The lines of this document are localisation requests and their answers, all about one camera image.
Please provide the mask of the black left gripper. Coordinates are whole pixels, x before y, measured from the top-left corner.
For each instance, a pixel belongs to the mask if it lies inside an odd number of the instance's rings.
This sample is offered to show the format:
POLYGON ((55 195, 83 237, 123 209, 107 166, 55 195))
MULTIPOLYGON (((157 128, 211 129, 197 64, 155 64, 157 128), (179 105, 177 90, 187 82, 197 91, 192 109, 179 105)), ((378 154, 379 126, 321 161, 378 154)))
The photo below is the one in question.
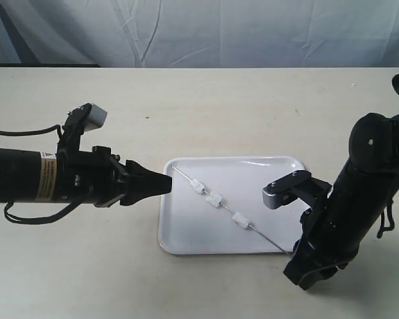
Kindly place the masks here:
POLYGON ((125 168, 119 159, 104 146, 94 146, 90 152, 59 152, 55 202, 70 203, 82 197, 84 203, 104 208, 118 201, 120 205, 134 205, 171 192, 169 175, 146 169, 133 160, 126 160, 125 168), (127 192, 127 177, 131 192, 127 192))

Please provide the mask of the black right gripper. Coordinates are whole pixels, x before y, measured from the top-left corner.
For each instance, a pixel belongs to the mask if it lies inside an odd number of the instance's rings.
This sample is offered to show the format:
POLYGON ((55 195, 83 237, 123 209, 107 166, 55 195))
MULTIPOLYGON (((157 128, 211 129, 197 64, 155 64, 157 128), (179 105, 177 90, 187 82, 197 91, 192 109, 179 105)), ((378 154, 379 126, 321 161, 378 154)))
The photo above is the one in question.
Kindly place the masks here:
POLYGON ((330 279, 339 269, 345 269, 356 256, 355 250, 349 253, 328 252, 320 246, 314 246, 307 236, 307 231, 311 230, 311 215, 311 212, 301 215, 302 235, 295 242, 291 260, 283 271, 294 285, 303 290, 310 289, 318 281, 330 279))

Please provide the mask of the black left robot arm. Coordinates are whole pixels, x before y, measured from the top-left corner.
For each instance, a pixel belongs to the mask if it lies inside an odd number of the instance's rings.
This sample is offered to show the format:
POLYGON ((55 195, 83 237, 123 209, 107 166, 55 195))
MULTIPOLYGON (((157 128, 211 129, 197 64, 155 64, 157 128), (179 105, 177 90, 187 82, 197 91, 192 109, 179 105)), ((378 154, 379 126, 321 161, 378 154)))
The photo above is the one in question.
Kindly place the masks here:
POLYGON ((130 206, 165 195, 172 178, 128 160, 120 163, 111 149, 56 154, 0 148, 0 203, 82 203, 130 206))

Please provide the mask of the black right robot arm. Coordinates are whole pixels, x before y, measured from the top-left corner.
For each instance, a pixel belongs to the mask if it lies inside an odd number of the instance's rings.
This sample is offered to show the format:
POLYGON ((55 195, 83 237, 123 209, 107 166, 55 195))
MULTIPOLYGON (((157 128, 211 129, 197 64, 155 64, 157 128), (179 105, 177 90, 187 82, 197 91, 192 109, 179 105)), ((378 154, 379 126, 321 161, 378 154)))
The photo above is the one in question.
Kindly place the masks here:
POLYGON ((393 197, 399 190, 399 114, 369 113, 350 133, 349 157, 333 185, 308 171, 284 177, 274 192, 280 203, 302 199, 309 209, 300 218, 301 238, 294 245, 285 276, 303 290, 344 269, 377 219, 378 237, 394 229, 393 197))

